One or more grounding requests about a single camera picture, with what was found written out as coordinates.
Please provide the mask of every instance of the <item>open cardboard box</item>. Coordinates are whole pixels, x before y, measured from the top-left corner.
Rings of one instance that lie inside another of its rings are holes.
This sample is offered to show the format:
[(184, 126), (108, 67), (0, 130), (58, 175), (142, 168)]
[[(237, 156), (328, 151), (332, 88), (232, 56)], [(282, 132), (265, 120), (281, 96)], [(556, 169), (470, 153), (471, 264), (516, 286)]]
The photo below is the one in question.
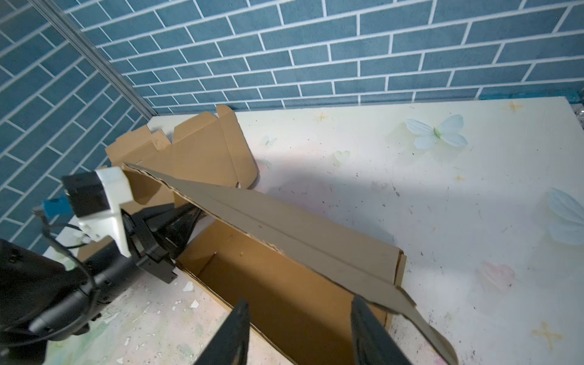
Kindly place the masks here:
[(358, 294), (382, 324), (402, 314), (457, 364), (452, 345), (400, 288), (399, 248), (253, 190), (126, 165), (218, 220), (178, 257), (179, 267), (226, 307), (245, 297), (255, 330), (292, 362), (353, 363), (350, 308)]
[(227, 308), (245, 297), (253, 330), (294, 363), (353, 363), (350, 308), (358, 294), (386, 328), (391, 314), (404, 315), (448, 364), (457, 364), (452, 345), (399, 286), (403, 252), (245, 190), (257, 167), (233, 111), (222, 105), (217, 113), (178, 125), (172, 144), (145, 126), (106, 148), (130, 181), (135, 201), (127, 211), (189, 201), (217, 219), (178, 266)]

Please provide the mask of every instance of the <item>white butterfly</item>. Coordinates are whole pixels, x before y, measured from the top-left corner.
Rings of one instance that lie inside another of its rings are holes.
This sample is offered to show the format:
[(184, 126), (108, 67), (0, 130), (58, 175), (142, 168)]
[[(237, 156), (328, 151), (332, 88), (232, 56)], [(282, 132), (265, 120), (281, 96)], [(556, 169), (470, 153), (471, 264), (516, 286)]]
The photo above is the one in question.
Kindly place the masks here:
[(410, 132), (420, 136), (413, 142), (413, 145), (419, 150), (434, 147), (438, 139), (455, 147), (466, 147), (468, 145), (467, 140), (458, 134), (464, 127), (462, 115), (453, 115), (446, 118), (438, 128), (432, 128), (414, 119), (406, 120), (405, 125)]
[(551, 189), (547, 198), (548, 207), (563, 218), (548, 226), (551, 237), (563, 244), (584, 244), (584, 207), (569, 194), (558, 189)]

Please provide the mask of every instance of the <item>paper scrap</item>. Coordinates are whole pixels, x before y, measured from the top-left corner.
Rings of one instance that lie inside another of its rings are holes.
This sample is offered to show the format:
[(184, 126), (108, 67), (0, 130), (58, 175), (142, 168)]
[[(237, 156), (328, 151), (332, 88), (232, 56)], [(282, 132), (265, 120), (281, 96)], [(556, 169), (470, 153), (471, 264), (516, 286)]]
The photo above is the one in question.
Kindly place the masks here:
[(189, 280), (183, 288), (183, 291), (193, 291), (193, 282)]

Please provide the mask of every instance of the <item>white tabletop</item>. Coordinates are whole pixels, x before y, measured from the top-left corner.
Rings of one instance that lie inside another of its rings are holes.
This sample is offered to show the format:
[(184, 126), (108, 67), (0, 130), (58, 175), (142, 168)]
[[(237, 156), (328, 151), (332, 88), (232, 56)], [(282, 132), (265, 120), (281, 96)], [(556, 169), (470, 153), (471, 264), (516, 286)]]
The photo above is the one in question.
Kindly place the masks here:
[[(456, 114), (468, 146), (413, 146), (406, 119), (437, 127)], [(148, 125), (169, 134), (188, 117), (154, 117)], [(404, 250), (403, 287), (461, 364), (581, 363), (584, 247), (556, 242), (547, 232), (558, 219), (546, 203), (551, 188), (584, 203), (584, 131), (564, 98), (237, 118), (258, 163), (256, 190)], [(157, 290), (152, 295), (170, 289)], [(219, 312), (194, 315), (214, 324), (225, 315)], [(216, 329), (208, 327), (205, 336)], [(191, 326), (176, 324), (174, 331), (189, 333)], [(127, 336), (115, 334), (120, 351)], [(443, 363), (406, 320), (394, 318), (390, 335), (413, 363)], [(285, 362), (267, 346), (257, 351), (249, 364)]]

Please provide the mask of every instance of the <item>corrugated cardboard edge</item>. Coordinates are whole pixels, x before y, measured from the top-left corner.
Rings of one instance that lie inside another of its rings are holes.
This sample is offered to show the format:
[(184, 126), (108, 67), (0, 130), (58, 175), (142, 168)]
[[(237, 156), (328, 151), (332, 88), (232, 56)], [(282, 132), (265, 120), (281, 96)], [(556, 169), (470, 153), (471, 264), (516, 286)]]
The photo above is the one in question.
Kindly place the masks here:
[[(169, 189), (173, 190), (175, 193), (182, 196), (184, 199), (190, 201), (195, 206), (203, 209), (205, 212), (207, 212), (207, 214), (209, 214), (209, 215), (215, 217), (216, 219), (222, 221), (223, 223), (229, 225), (230, 227), (241, 232), (242, 234), (246, 235), (247, 237), (250, 237), (250, 238), (252, 238), (260, 243), (263, 243), (263, 244), (267, 245), (268, 247), (278, 251), (280, 254), (286, 256), (282, 251), (278, 250), (275, 245), (268, 243), (268, 242), (263, 242), (261, 239), (254, 237), (253, 235), (249, 234), (248, 232), (241, 230), (240, 228), (234, 226), (233, 224), (224, 221), (221, 217), (213, 214), (212, 212), (209, 212), (209, 210), (206, 209), (205, 207), (203, 207), (202, 205), (198, 204), (197, 202), (195, 202), (194, 200), (192, 200), (188, 196), (182, 194), (180, 191), (178, 191), (174, 187), (168, 185), (168, 183), (166, 183), (163, 179), (157, 178), (154, 175), (152, 175), (143, 166), (134, 165), (134, 164), (126, 164), (126, 166), (128, 166), (128, 168), (134, 169), (135, 171), (142, 173), (146, 176), (150, 176), (151, 178), (155, 179), (156, 181), (161, 182), (162, 184), (167, 186)], [(315, 272), (316, 274), (319, 274), (320, 276), (326, 278), (327, 280), (331, 281), (333, 284), (341, 286), (345, 290), (347, 290), (351, 293), (356, 292), (355, 290), (352, 290), (351, 288), (348, 288), (345, 285), (342, 285), (342, 284), (328, 278), (326, 275), (315, 271), (311, 267), (308, 267), (307, 265), (304, 265), (303, 263), (298, 262), (292, 258), (290, 258), (290, 259), (295, 261), (299, 265), (302, 265), (306, 269), (308, 269), (312, 272)], [(448, 365), (458, 365), (458, 358), (457, 358), (456, 351), (454, 350), (453, 346), (450, 344), (450, 342), (448, 342), (448, 340), (442, 334), (440, 334), (437, 330), (435, 330), (432, 326), (430, 326), (424, 320), (422, 315), (416, 309), (416, 303), (413, 301), (413, 299), (411, 299), (409, 294), (404, 289), (402, 289), (400, 286), (397, 286), (397, 285), (390, 285), (390, 284), (386, 283), (383, 280), (380, 280), (379, 278), (377, 278), (375, 276), (370, 276), (370, 280), (371, 281), (378, 281), (376, 286), (380, 287), (380, 288), (385, 287), (387, 291), (384, 293), (381, 293), (381, 294), (379, 294), (379, 293), (371, 294), (370, 297), (365, 298), (368, 302), (370, 302), (370, 303), (372, 303), (372, 305), (375, 305), (376, 307), (381, 308), (382, 310), (390, 312), (392, 314), (403, 315), (410, 322), (412, 322), (412, 324), (414, 326), (416, 326), (416, 328), (422, 334), (422, 336), (424, 336), (424, 338), (432, 345), (434, 350), (444, 359), (444, 361)]]
[[(197, 285), (203, 289), (207, 294), (211, 295), (212, 297), (215, 297), (217, 299), (219, 299), (219, 304), (221, 304), (221, 306), (223, 308), (225, 308), (226, 310), (233, 310), (233, 307), (231, 306), (231, 304), (229, 304), (228, 302), (226, 302), (219, 294), (215, 293), (215, 291), (211, 288), (209, 288), (205, 283), (203, 283), (201, 280), (199, 280), (198, 277), (196, 277), (192, 272), (190, 272), (189, 270), (187, 270), (185, 267), (183, 267), (183, 265), (181, 264), (180, 261), (176, 262), (176, 267), (178, 267), (182, 272), (186, 273), (187, 275), (189, 275), (194, 281), (197, 282)], [(251, 329), (253, 331), (255, 331), (255, 333), (257, 335), (259, 335), (260, 337), (262, 337), (267, 343), (269, 343), (273, 348), (275, 348), (280, 354), (282, 354), (282, 356), (284, 356), (285, 358), (288, 359), (288, 361), (290, 361), (293, 364), (297, 364), (296, 361), (294, 361), (290, 356), (286, 355), (285, 352), (283, 352), (278, 346), (276, 346), (275, 343), (273, 343), (266, 335), (263, 334), (262, 331), (259, 330), (259, 328), (257, 328), (253, 323), (249, 324)]]
[[(395, 267), (394, 285), (401, 286), (401, 284), (404, 280), (405, 264), (407, 261), (408, 261), (408, 257), (404, 254), (403, 251), (400, 252), (398, 264)], [(394, 319), (394, 316), (391, 314), (388, 314), (385, 318), (385, 330), (388, 332), (391, 329), (391, 323), (393, 322), (393, 319)]]

